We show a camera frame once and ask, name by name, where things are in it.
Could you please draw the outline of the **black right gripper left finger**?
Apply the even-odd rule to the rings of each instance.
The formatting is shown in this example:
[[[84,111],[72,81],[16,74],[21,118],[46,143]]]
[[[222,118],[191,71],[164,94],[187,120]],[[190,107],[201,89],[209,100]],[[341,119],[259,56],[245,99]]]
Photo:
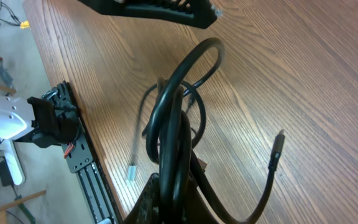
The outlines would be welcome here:
[[[159,174],[149,177],[134,208],[124,219],[125,224],[161,224]]]

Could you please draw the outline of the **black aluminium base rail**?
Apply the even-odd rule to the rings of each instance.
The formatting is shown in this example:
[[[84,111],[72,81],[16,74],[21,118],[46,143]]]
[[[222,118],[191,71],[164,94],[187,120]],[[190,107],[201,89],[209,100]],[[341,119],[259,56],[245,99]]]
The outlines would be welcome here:
[[[66,81],[59,83],[46,93],[45,99],[55,106],[58,118],[72,119],[78,125],[74,149],[66,157],[66,162],[70,172],[75,174],[79,181],[93,222],[99,223],[108,218],[112,223],[121,223],[122,217],[113,199],[70,84]]]

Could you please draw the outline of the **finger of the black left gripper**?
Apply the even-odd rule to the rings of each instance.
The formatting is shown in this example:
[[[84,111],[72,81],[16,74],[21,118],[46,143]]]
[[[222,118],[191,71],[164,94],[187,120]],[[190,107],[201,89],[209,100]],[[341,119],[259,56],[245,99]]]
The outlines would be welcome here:
[[[106,16],[160,19],[200,29],[208,28],[222,10],[209,0],[80,0]]]

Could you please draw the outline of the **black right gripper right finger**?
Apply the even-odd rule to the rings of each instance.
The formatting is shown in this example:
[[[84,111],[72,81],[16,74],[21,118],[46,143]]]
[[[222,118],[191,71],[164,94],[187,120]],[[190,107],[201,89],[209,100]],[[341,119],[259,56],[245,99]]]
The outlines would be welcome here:
[[[185,223],[218,224],[191,179],[188,181],[185,195]]]

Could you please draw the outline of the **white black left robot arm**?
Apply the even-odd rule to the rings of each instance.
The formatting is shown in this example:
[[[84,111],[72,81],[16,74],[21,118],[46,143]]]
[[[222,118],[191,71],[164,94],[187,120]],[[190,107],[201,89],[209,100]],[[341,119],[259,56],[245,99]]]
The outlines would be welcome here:
[[[82,0],[82,4],[105,16],[160,19],[201,29],[218,18],[209,0]],[[58,109],[44,98],[0,96],[0,138],[32,142],[41,148],[71,144],[81,136],[81,126],[78,118],[59,118]]]

